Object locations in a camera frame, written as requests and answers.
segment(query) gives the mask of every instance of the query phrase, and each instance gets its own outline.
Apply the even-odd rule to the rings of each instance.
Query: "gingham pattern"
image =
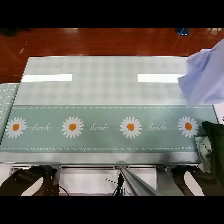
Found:
[[[0,140],[19,84],[0,84]]]
[[[73,81],[23,82],[14,105],[185,104],[178,84],[137,82],[140,73],[185,74],[185,62],[185,57],[29,58],[24,76],[73,74]]]

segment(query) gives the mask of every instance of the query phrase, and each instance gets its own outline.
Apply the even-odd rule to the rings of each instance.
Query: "dark green fabric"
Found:
[[[211,172],[224,187],[224,126],[205,121],[202,122],[202,127],[211,141]]]

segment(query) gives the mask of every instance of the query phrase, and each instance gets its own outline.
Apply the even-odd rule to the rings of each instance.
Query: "blue object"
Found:
[[[187,59],[187,74],[178,79],[188,105],[224,101],[224,39]]]
[[[189,29],[188,28],[176,28],[176,33],[180,36],[188,36]]]

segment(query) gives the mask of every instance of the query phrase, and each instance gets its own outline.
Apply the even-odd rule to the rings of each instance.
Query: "wooden floor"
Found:
[[[182,37],[174,28],[32,28],[0,35],[0,83],[19,82],[32,56],[189,56],[223,37],[221,28],[191,28]]]

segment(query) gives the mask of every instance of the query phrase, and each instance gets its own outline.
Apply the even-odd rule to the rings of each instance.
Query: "daisy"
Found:
[[[61,131],[64,132],[63,135],[65,135],[66,138],[71,139],[82,134],[81,131],[83,130],[83,127],[84,125],[81,119],[78,117],[69,117],[65,122],[63,122]]]
[[[177,127],[179,127],[178,130],[182,131],[182,135],[185,135],[185,137],[191,138],[198,133],[198,124],[190,117],[185,116],[179,119]]]
[[[21,117],[15,117],[8,122],[5,131],[6,135],[8,135],[8,138],[17,138],[23,134],[23,131],[25,131],[26,128],[26,121]]]
[[[126,117],[126,119],[123,119],[120,127],[120,131],[123,131],[123,135],[130,139],[139,136],[141,134],[140,131],[142,130],[140,121],[134,117]]]

